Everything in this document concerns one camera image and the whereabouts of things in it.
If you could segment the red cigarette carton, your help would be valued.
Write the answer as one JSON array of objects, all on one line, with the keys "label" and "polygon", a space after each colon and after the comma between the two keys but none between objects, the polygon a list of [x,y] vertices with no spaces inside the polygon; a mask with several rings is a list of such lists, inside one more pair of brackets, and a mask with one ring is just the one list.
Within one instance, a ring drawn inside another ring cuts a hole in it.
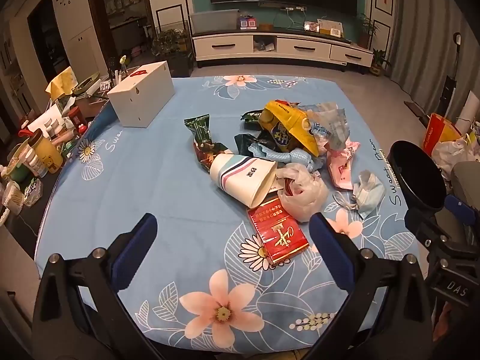
[{"label": "red cigarette carton", "polygon": [[284,263],[309,247],[303,230],[278,197],[249,209],[247,214],[272,266]]}]

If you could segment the white plastic bag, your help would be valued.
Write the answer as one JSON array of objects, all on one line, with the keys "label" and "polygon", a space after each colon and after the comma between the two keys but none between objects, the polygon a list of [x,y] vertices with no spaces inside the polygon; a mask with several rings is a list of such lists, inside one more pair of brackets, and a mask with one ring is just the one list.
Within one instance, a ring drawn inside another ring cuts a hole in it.
[{"label": "white plastic bag", "polygon": [[282,207],[299,223],[306,223],[325,205],[329,189],[318,172],[310,173],[300,163],[288,163],[276,170],[282,186],[277,192]]}]

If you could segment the face mask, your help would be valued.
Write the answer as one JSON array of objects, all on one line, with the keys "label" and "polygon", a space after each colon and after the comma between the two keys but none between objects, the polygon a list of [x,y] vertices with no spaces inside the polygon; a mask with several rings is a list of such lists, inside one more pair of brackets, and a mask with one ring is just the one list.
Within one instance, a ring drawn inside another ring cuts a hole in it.
[{"label": "face mask", "polygon": [[366,219],[382,202],[386,189],[379,178],[369,170],[359,174],[359,181],[353,186],[354,208],[361,219]]}]

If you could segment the pink snack wrapper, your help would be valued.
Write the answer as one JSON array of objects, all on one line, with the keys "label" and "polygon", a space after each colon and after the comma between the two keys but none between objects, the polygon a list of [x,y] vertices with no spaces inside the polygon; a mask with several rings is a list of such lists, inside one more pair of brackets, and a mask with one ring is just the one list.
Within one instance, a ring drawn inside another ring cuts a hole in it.
[{"label": "pink snack wrapper", "polygon": [[352,162],[353,158],[360,149],[360,142],[346,139],[343,150],[327,151],[327,167],[331,181],[335,188],[343,190],[352,190]]}]

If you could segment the blue knotted cloth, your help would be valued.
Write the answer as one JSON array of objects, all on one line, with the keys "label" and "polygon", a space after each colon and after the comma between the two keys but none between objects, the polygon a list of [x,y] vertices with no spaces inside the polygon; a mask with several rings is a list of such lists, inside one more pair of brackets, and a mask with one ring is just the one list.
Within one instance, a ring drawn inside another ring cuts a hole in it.
[{"label": "blue knotted cloth", "polygon": [[309,152],[300,148],[293,149],[291,152],[276,152],[269,147],[251,143],[248,150],[257,158],[263,158],[282,164],[302,164],[306,166],[309,172],[320,170],[326,163],[324,157],[314,157]]}]

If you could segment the white striped paper cup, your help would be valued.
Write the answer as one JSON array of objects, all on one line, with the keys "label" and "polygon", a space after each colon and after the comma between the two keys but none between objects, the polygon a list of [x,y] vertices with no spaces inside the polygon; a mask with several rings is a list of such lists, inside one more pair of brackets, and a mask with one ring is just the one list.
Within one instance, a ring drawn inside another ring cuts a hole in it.
[{"label": "white striped paper cup", "polygon": [[259,206],[269,194],[278,163],[240,154],[219,154],[210,167],[214,184],[248,208]]}]

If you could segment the green red snack wrapper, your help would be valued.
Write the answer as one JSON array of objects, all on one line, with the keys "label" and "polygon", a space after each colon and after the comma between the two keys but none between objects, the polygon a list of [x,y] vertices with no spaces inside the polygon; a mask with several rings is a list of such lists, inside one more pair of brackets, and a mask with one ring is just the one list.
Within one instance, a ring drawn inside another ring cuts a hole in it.
[{"label": "green red snack wrapper", "polygon": [[209,114],[185,119],[184,125],[193,135],[193,148],[197,160],[207,172],[210,171],[217,155],[230,154],[225,145],[212,140]]}]

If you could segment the clear plastic bread bag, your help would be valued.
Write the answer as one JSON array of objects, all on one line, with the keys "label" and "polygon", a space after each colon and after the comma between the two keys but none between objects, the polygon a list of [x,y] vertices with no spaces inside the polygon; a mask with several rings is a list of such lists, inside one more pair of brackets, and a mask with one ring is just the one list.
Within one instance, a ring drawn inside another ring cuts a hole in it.
[{"label": "clear plastic bread bag", "polygon": [[303,127],[312,134],[320,154],[327,150],[346,148],[350,129],[345,110],[339,108],[336,102],[322,102],[298,108],[306,115]]}]

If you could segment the yellow chip bag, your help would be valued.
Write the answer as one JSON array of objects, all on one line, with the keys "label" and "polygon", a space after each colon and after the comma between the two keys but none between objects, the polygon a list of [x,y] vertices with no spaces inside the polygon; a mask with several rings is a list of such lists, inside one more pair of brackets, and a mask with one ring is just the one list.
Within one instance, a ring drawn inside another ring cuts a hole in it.
[{"label": "yellow chip bag", "polygon": [[272,137],[282,152],[303,149],[313,157],[320,155],[305,111],[283,100],[268,102],[259,117],[260,126]]}]

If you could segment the green foil snack bag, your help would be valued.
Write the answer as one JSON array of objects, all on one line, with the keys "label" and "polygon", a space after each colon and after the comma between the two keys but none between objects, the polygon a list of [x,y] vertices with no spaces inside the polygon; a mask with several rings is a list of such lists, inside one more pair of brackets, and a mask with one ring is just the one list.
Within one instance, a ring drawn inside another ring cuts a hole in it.
[{"label": "green foil snack bag", "polygon": [[241,116],[241,120],[245,124],[258,125],[262,112],[262,110],[247,111]]}]

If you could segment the dark green snack bag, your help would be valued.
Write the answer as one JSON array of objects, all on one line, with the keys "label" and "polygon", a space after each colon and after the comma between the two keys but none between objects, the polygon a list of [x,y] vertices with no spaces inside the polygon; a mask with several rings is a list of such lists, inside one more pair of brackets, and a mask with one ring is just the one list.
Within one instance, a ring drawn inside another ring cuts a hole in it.
[{"label": "dark green snack bag", "polygon": [[270,150],[277,150],[275,141],[266,131],[262,131],[258,136],[254,136],[249,133],[238,134],[234,137],[234,140],[240,155],[252,156],[253,153],[250,152],[249,146],[253,143],[262,144],[263,146],[268,147]]}]

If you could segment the black trash bin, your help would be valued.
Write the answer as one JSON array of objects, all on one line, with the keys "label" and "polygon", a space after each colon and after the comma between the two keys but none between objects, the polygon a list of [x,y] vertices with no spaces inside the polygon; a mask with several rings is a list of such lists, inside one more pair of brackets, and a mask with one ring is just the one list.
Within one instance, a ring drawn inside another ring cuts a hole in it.
[{"label": "black trash bin", "polygon": [[395,141],[387,159],[408,208],[426,213],[442,210],[447,196],[442,173],[422,148],[410,141]]}]

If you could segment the grey sofa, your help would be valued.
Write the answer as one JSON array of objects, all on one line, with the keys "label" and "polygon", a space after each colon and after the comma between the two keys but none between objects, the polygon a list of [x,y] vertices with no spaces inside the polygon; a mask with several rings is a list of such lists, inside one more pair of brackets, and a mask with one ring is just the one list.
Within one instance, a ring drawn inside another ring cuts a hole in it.
[{"label": "grey sofa", "polygon": [[480,163],[464,161],[451,170],[453,194],[468,206],[480,209]]}]

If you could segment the blue floral tablecloth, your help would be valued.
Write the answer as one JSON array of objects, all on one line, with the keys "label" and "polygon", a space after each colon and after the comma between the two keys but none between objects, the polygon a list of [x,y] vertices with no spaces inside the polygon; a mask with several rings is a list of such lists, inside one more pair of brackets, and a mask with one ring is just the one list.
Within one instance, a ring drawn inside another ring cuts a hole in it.
[{"label": "blue floral tablecloth", "polygon": [[[39,230],[34,260],[49,256],[83,258],[153,214],[158,234],[133,281],[120,299],[152,340],[188,350],[274,353],[313,345],[339,310],[339,289],[317,248],[270,267],[260,255],[260,239],[247,208],[219,189],[199,164],[185,120],[209,115],[213,141],[235,147],[241,116],[281,99],[303,106],[335,102],[346,112],[351,139],[359,143],[352,171],[371,171],[386,194],[375,210],[354,226],[333,199],[323,215],[360,248],[378,257],[416,254],[418,244],[404,226],[406,203],[384,154],[356,108],[334,82],[304,77],[249,76],[245,88],[231,77],[174,80],[175,93],[146,128],[121,125],[110,106],[87,131],[62,170]],[[233,339],[216,343],[210,327],[189,328],[187,302],[209,292],[210,279],[229,289],[254,289],[245,310],[262,318],[260,331],[233,329]]]}]

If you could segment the white plastic sack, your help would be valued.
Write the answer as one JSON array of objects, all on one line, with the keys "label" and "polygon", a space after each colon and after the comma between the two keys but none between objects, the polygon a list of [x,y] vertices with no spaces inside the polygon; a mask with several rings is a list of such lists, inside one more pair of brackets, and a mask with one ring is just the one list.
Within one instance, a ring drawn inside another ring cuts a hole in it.
[{"label": "white plastic sack", "polygon": [[442,176],[449,179],[456,164],[479,161],[479,143],[476,138],[462,136],[455,141],[438,142],[433,148],[431,158],[441,170]]}]

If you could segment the red yellow shopping bag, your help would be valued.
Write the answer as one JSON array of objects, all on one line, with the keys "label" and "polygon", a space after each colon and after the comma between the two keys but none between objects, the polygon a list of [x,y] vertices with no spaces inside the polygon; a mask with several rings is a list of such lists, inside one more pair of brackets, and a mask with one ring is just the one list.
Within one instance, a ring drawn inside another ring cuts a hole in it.
[{"label": "red yellow shopping bag", "polygon": [[438,114],[431,114],[427,125],[422,150],[431,156],[434,147],[439,142],[456,141],[461,134],[449,120]]}]

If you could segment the yellow lidded jar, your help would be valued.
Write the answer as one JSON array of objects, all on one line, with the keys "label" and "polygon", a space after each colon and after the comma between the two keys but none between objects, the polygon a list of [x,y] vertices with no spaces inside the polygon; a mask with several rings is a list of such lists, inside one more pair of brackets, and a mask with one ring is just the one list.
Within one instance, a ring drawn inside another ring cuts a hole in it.
[{"label": "yellow lidded jar", "polygon": [[49,173],[55,174],[63,166],[64,159],[61,153],[49,139],[44,137],[40,128],[32,133],[28,139],[28,145],[33,148]]}]

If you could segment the white paper roll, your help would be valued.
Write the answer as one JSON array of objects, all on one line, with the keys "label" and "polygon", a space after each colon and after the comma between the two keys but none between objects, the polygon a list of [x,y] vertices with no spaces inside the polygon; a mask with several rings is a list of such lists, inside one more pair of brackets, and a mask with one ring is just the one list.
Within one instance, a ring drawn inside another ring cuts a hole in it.
[{"label": "white paper roll", "polygon": [[458,117],[459,122],[470,122],[473,123],[477,112],[479,111],[480,100],[479,97],[473,92],[470,91],[465,105]]}]

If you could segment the red lidded jar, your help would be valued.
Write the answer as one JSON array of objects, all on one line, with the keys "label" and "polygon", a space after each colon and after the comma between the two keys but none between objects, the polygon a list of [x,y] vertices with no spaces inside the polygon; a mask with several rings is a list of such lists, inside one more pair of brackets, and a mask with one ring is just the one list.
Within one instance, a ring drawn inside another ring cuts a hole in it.
[{"label": "red lidded jar", "polygon": [[71,107],[67,117],[72,121],[72,124],[77,131],[80,130],[81,126],[84,126],[85,128],[88,127],[88,123],[86,122],[86,119],[78,106]]}]

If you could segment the white storage box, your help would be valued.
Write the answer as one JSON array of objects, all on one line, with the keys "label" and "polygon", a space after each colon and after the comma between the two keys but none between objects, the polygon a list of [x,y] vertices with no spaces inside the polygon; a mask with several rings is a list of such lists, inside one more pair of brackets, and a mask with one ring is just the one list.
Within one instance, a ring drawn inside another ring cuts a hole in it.
[{"label": "white storage box", "polygon": [[167,61],[140,66],[107,96],[125,128],[147,128],[175,94]]}]

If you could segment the upright vacuum cleaner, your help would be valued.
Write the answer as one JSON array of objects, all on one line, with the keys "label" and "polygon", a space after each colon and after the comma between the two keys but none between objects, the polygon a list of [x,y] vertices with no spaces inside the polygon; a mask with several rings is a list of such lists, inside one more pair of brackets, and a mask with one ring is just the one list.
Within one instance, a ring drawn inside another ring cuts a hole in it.
[{"label": "upright vacuum cleaner", "polygon": [[450,73],[447,74],[442,88],[442,94],[440,96],[439,106],[437,113],[441,116],[445,116],[448,113],[449,107],[452,102],[453,95],[456,90],[456,75],[458,71],[458,64],[461,52],[461,33],[456,32],[453,34],[453,42],[456,46],[455,59],[453,68]]}]

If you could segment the potted plant by curtain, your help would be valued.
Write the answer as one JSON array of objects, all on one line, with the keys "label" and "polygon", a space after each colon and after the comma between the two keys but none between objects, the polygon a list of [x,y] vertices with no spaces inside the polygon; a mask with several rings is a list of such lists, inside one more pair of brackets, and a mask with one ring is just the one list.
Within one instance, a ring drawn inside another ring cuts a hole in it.
[{"label": "potted plant by curtain", "polygon": [[375,77],[379,77],[385,71],[385,67],[390,66],[390,61],[386,58],[386,52],[382,49],[373,50],[372,65],[369,69],[370,73]]}]

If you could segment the leafy plant near door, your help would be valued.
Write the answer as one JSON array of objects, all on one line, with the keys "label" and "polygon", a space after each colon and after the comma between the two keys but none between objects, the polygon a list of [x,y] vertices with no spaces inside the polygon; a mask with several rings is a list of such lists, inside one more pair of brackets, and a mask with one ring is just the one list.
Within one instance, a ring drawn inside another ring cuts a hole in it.
[{"label": "leafy plant near door", "polygon": [[166,61],[172,77],[190,77],[194,68],[194,53],[190,34],[184,29],[159,32],[151,45],[156,62]]}]

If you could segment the white tv cabinet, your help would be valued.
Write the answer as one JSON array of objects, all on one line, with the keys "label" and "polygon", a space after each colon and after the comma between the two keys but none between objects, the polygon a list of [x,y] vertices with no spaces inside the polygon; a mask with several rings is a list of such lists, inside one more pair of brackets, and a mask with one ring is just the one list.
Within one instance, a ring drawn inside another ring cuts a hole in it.
[{"label": "white tv cabinet", "polygon": [[374,53],[343,40],[298,33],[241,31],[193,36],[196,60],[295,59],[370,68]]}]

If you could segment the potted plant on cabinet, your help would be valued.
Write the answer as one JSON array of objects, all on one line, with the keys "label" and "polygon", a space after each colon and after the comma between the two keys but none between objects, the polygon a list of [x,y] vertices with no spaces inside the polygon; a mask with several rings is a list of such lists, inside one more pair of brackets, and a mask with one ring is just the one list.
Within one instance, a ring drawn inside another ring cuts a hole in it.
[{"label": "potted plant on cabinet", "polygon": [[357,44],[359,47],[368,49],[371,46],[371,41],[374,39],[378,26],[375,22],[368,18],[363,13],[360,13],[356,17],[356,27],[357,27]]}]

